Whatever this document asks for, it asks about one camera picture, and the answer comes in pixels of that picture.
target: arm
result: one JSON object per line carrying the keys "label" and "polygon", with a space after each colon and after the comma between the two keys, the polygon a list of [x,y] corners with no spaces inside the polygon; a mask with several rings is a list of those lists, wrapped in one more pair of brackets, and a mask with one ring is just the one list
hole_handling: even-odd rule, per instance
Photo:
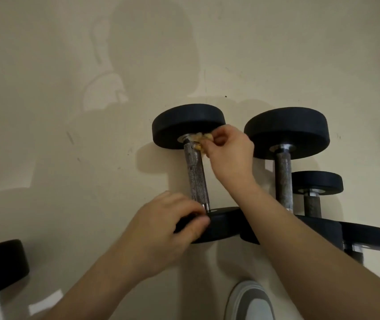
{"label": "arm", "polygon": [[380,278],[306,226],[252,176],[253,143],[222,126],[203,140],[213,171],[244,212],[306,320],[380,319]]}
{"label": "arm", "polygon": [[[200,216],[174,234],[179,219],[192,212]],[[135,285],[175,262],[200,237],[209,224],[204,214],[201,204],[183,194],[158,195],[43,320],[108,319]]]}

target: hand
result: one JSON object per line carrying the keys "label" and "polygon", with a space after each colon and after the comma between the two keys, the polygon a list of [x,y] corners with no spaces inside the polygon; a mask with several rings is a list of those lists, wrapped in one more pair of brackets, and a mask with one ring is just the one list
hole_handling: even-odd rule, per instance
{"label": "hand", "polygon": [[[190,213],[200,216],[174,234],[177,222]],[[160,273],[181,257],[209,223],[200,203],[184,194],[166,191],[139,209],[111,250],[125,260],[131,276],[139,282]]]}
{"label": "hand", "polygon": [[237,180],[253,180],[253,143],[239,129],[228,124],[212,132],[213,141],[202,139],[201,145],[211,160],[216,178],[225,188]]}

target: left hand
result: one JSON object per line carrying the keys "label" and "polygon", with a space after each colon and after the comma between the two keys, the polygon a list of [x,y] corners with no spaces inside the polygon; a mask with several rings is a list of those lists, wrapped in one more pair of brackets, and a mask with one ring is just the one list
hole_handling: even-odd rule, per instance
{"label": "left hand", "polygon": [[[174,234],[177,222],[190,213],[200,216]],[[166,191],[139,209],[110,251],[119,254],[121,264],[126,263],[136,281],[142,281],[181,257],[209,223],[200,203],[184,194]]]}

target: foot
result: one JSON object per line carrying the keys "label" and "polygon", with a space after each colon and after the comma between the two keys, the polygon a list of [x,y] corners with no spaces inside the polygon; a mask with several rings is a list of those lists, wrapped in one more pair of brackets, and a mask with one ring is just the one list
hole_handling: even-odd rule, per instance
{"label": "foot", "polygon": [[255,281],[240,282],[231,291],[225,320],[274,320],[267,293]]}

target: shoe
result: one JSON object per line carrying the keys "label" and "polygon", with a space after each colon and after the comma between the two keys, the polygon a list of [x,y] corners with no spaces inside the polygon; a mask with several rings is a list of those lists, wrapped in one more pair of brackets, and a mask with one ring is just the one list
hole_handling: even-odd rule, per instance
{"label": "shoe", "polygon": [[231,291],[225,320],[274,320],[273,306],[262,286],[255,281],[240,282]]}

